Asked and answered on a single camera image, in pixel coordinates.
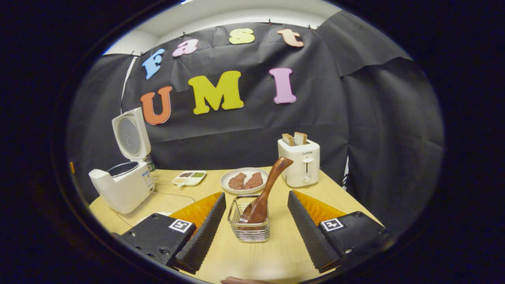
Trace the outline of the white round plate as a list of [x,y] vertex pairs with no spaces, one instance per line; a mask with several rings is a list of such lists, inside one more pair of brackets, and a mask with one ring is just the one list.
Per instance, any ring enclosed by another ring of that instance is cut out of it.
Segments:
[[[262,177],[263,182],[260,185],[258,185],[257,187],[253,187],[251,189],[233,189],[232,187],[229,187],[229,181],[232,178],[236,177],[240,173],[245,174],[244,184],[246,184],[255,173],[260,173],[260,176]],[[231,171],[225,173],[221,177],[220,182],[221,182],[222,188],[231,194],[236,194],[236,195],[252,194],[252,193],[259,192],[262,189],[264,189],[264,187],[266,185],[268,174],[269,173],[267,173],[267,171],[260,169],[260,168],[254,168],[254,167],[238,168],[238,169],[234,169],[234,170],[231,170]]]

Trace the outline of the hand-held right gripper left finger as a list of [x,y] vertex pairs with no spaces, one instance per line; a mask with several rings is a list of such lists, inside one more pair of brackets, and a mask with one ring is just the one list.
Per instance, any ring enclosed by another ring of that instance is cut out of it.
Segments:
[[223,192],[209,195],[164,216],[153,213],[123,234],[113,236],[146,259],[195,274],[200,269],[226,209]]

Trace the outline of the metal wire chopstick holder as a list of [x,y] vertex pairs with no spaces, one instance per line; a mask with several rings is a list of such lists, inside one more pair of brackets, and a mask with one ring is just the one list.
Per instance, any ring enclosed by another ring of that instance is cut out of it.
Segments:
[[264,221],[256,224],[243,224],[240,219],[250,202],[259,194],[246,194],[236,196],[228,211],[227,220],[235,235],[244,243],[262,243],[270,239],[270,219],[266,215]]

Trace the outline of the white rice cooker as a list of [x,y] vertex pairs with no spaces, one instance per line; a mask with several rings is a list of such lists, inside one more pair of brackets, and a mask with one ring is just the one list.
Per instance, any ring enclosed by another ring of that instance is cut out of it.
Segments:
[[99,195],[108,206],[121,214],[134,211],[155,189],[146,157],[151,145],[142,109],[134,108],[112,119],[117,145],[128,159],[107,171],[93,169],[88,173]]

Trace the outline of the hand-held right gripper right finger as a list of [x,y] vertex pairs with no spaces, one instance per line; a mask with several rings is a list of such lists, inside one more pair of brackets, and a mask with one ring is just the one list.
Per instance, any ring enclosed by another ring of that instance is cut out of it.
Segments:
[[346,214],[298,191],[289,192],[288,208],[321,273],[349,270],[390,244],[390,231],[361,211]]

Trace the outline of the brown wooden spoon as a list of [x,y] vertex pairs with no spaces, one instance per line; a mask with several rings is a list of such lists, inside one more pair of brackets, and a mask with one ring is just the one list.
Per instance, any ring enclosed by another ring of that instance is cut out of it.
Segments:
[[286,157],[280,157],[272,166],[267,177],[263,192],[254,201],[250,202],[241,215],[239,224],[260,224],[267,218],[267,199],[277,178],[288,166],[294,162]]

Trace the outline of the white toaster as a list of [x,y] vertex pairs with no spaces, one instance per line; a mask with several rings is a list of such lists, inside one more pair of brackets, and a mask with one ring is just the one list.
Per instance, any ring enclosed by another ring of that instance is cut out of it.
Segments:
[[307,140],[300,146],[289,146],[282,139],[277,141],[278,156],[293,161],[282,173],[286,184],[292,188],[316,184],[320,173],[320,146]]

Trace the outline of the brown meat piece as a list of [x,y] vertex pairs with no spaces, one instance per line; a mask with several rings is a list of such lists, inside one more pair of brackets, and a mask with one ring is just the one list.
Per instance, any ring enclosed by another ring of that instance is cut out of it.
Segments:
[[243,189],[253,189],[263,184],[263,176],[260,172],[254,173],[251,178],[245,183]]
[[245,187],[245,178],[247,175],[245,173],[239,172],[235,177],[231,178],[228,182],[228,186],[234,190],[242,190]]

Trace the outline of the white divided condiment dish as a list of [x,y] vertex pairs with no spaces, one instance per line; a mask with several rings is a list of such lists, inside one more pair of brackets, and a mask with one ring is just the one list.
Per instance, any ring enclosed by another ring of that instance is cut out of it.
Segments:
[[204,170],[190,170],[184,171],[178,174],[175,178],[172,179],[172,183],[176,186],[195,186],[198,185],[204,177],[207,175],[207,172]]

